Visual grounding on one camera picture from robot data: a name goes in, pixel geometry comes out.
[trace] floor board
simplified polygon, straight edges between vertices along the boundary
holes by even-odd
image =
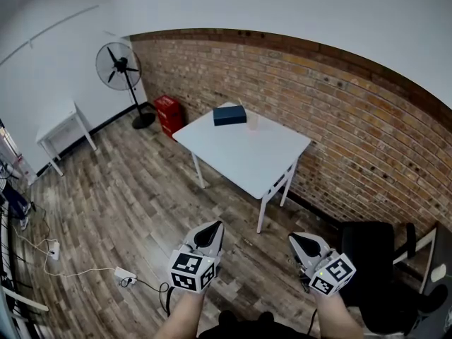
[[[166,281],[167,260],[185,234],[202,222],[222,220],[225,250],[219,277],[208,291],[200,331],[231,309],[243,319],[272,311],[276,320],[305,333],[314,303],[297,281],[287,242],[291,231],[327,235],[331,228],[277,194],[267,205],[256,234],[259,202],[201,163],[206,189],[198,186],[191,155],[164,135],[158,122],[131,128],[135,112],[93,136],[98,149],[82,143],[59,163],[60,177],[49,169],[32,188],[40,206],[25,236],[35,243],[47,232],[61,243],[51,273],[89,268],[122,268],[153,287]],[[140,283],[122,288],[110,270],[61,278],[44,273],[45,256],[15,239],[23,290],[48,305],[35,316],[55,338],[149,338],[165,320],[158,295]],[[172,304],[179,293],[174,293]],[[318,336],[318,324],[313,334]]]

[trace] fan base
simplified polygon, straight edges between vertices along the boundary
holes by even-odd
[[[143,129],[149,127],[155,121],[155,114],[143,113],[141,116],[136,117],[132,122],[132,127],[135,129]]]

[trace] dark blue box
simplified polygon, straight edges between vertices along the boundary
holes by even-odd
[[[246,112],[242,105],[213,109],[213,124],[215,126],[237,123],[246,123]]]

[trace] white table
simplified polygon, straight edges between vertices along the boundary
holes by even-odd
[[[49,156],[50,164],[60,176],[63,175],[63,172],[55,163],[54,157],[56,157],[58,160],[60,160],[61,158],[59,157],[57,150],[55,150],[55,147],[52,145],[52,142],[50,142],[49,139],[55,133],[62,130],[64,126],[74,118],[76,119],[78,125],[80,126],[83,134],[85,135],[93,150],[97,150],[97,147],[91,139],[88,130],[83,124],[83,121],[78,115],[76,105],[72,100],[63,100],[61,102],[58,102],[57,105],[49,106],[46,110],[46,117],[42,120],[42,123],[36,134],[36,143],[39,144]]]
[[[234,104],[225,103],[221,107],[231,106]],[[185,126],[173,134],[173,138],[191,151],[203,189],[197,157],[254,198],[262,200],[258,233],[267,202],[285,184],[280,203],[283,206],[298,157],[311,142],[306,136],[260,115],[254,131],[248,124],[214,126],[213,112]]]

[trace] power strip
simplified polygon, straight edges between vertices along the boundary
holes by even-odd
[[[53,254],[50,254],[49,256],[54,259],[55,261],[59,260],[59,242],[54,242],[54,246],[50,249],[50,251]]]
[[[119,278],[121,280],[127,278],[127,280],[131,284],[136,283],[136,275],[127,270],[124,270],[123,268],[120,268],[119,266],[117,266],[116,269],[114,270],[114,276],[116,276],[117,278]]]

